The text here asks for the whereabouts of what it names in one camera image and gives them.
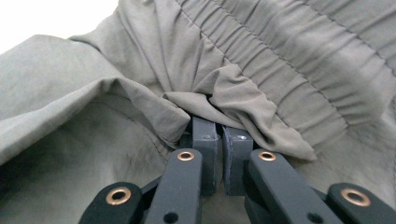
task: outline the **olive green fabric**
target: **olive green fabric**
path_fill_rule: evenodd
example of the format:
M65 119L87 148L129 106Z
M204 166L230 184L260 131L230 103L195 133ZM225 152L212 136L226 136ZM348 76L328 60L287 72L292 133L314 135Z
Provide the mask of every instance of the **olive green fabric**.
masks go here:
M106 185L144 186L189 114L248 130L317 189L351 182L395 207L395 11L121 0L89 34L33 36L0 55L0 220L76 223ZM248 222L221 187L203 216Z

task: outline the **garment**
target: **garment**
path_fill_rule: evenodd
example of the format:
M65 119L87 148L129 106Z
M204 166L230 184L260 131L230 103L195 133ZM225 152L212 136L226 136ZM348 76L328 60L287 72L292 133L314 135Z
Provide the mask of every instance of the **garment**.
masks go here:
M120 0L89 34L33 36L0 56L1 219L76 223L106 185L144 186L189 113L248 130L319 190L351 182L395 207L395 10ZM246 222L220 194L204 223Z

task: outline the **white background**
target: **white background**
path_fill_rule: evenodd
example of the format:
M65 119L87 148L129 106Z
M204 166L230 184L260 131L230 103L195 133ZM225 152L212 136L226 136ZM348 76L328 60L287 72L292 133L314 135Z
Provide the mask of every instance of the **white background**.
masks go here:
M118 0L0 0L0 54L32 35L82 35L110 16Z

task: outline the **metal grommet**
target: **metal grommet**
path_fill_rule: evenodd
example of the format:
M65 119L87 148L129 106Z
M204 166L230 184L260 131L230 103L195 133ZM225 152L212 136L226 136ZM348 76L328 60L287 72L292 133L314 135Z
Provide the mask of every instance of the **metal grommet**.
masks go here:
M274 161L276 160L276 155L272 152L261 152L259 154L260 159L264 161Z
M360 207L370 206L370 199L360 191L356 189L343 189L341 195L350 203L353 203Z
M106 196L106 202L111 205L119 205L126 203L132 196L132 192L125 188L120 187L111 190Z
M177 158L181 161L190 161L194 159L194 154L189 151L182 151L178 153Z

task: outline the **gray fabric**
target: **gray fabric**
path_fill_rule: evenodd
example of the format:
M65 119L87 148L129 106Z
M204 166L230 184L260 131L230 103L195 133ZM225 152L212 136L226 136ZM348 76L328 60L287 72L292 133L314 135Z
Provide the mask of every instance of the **gray fabric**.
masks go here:
M187 112L248 130L318 189L352 182L395 207L395 10L121 0L89 34L30 38L0 56L1 220L76 223L104 186L147 184ZM204 223L244 223L242 206L220 191Z

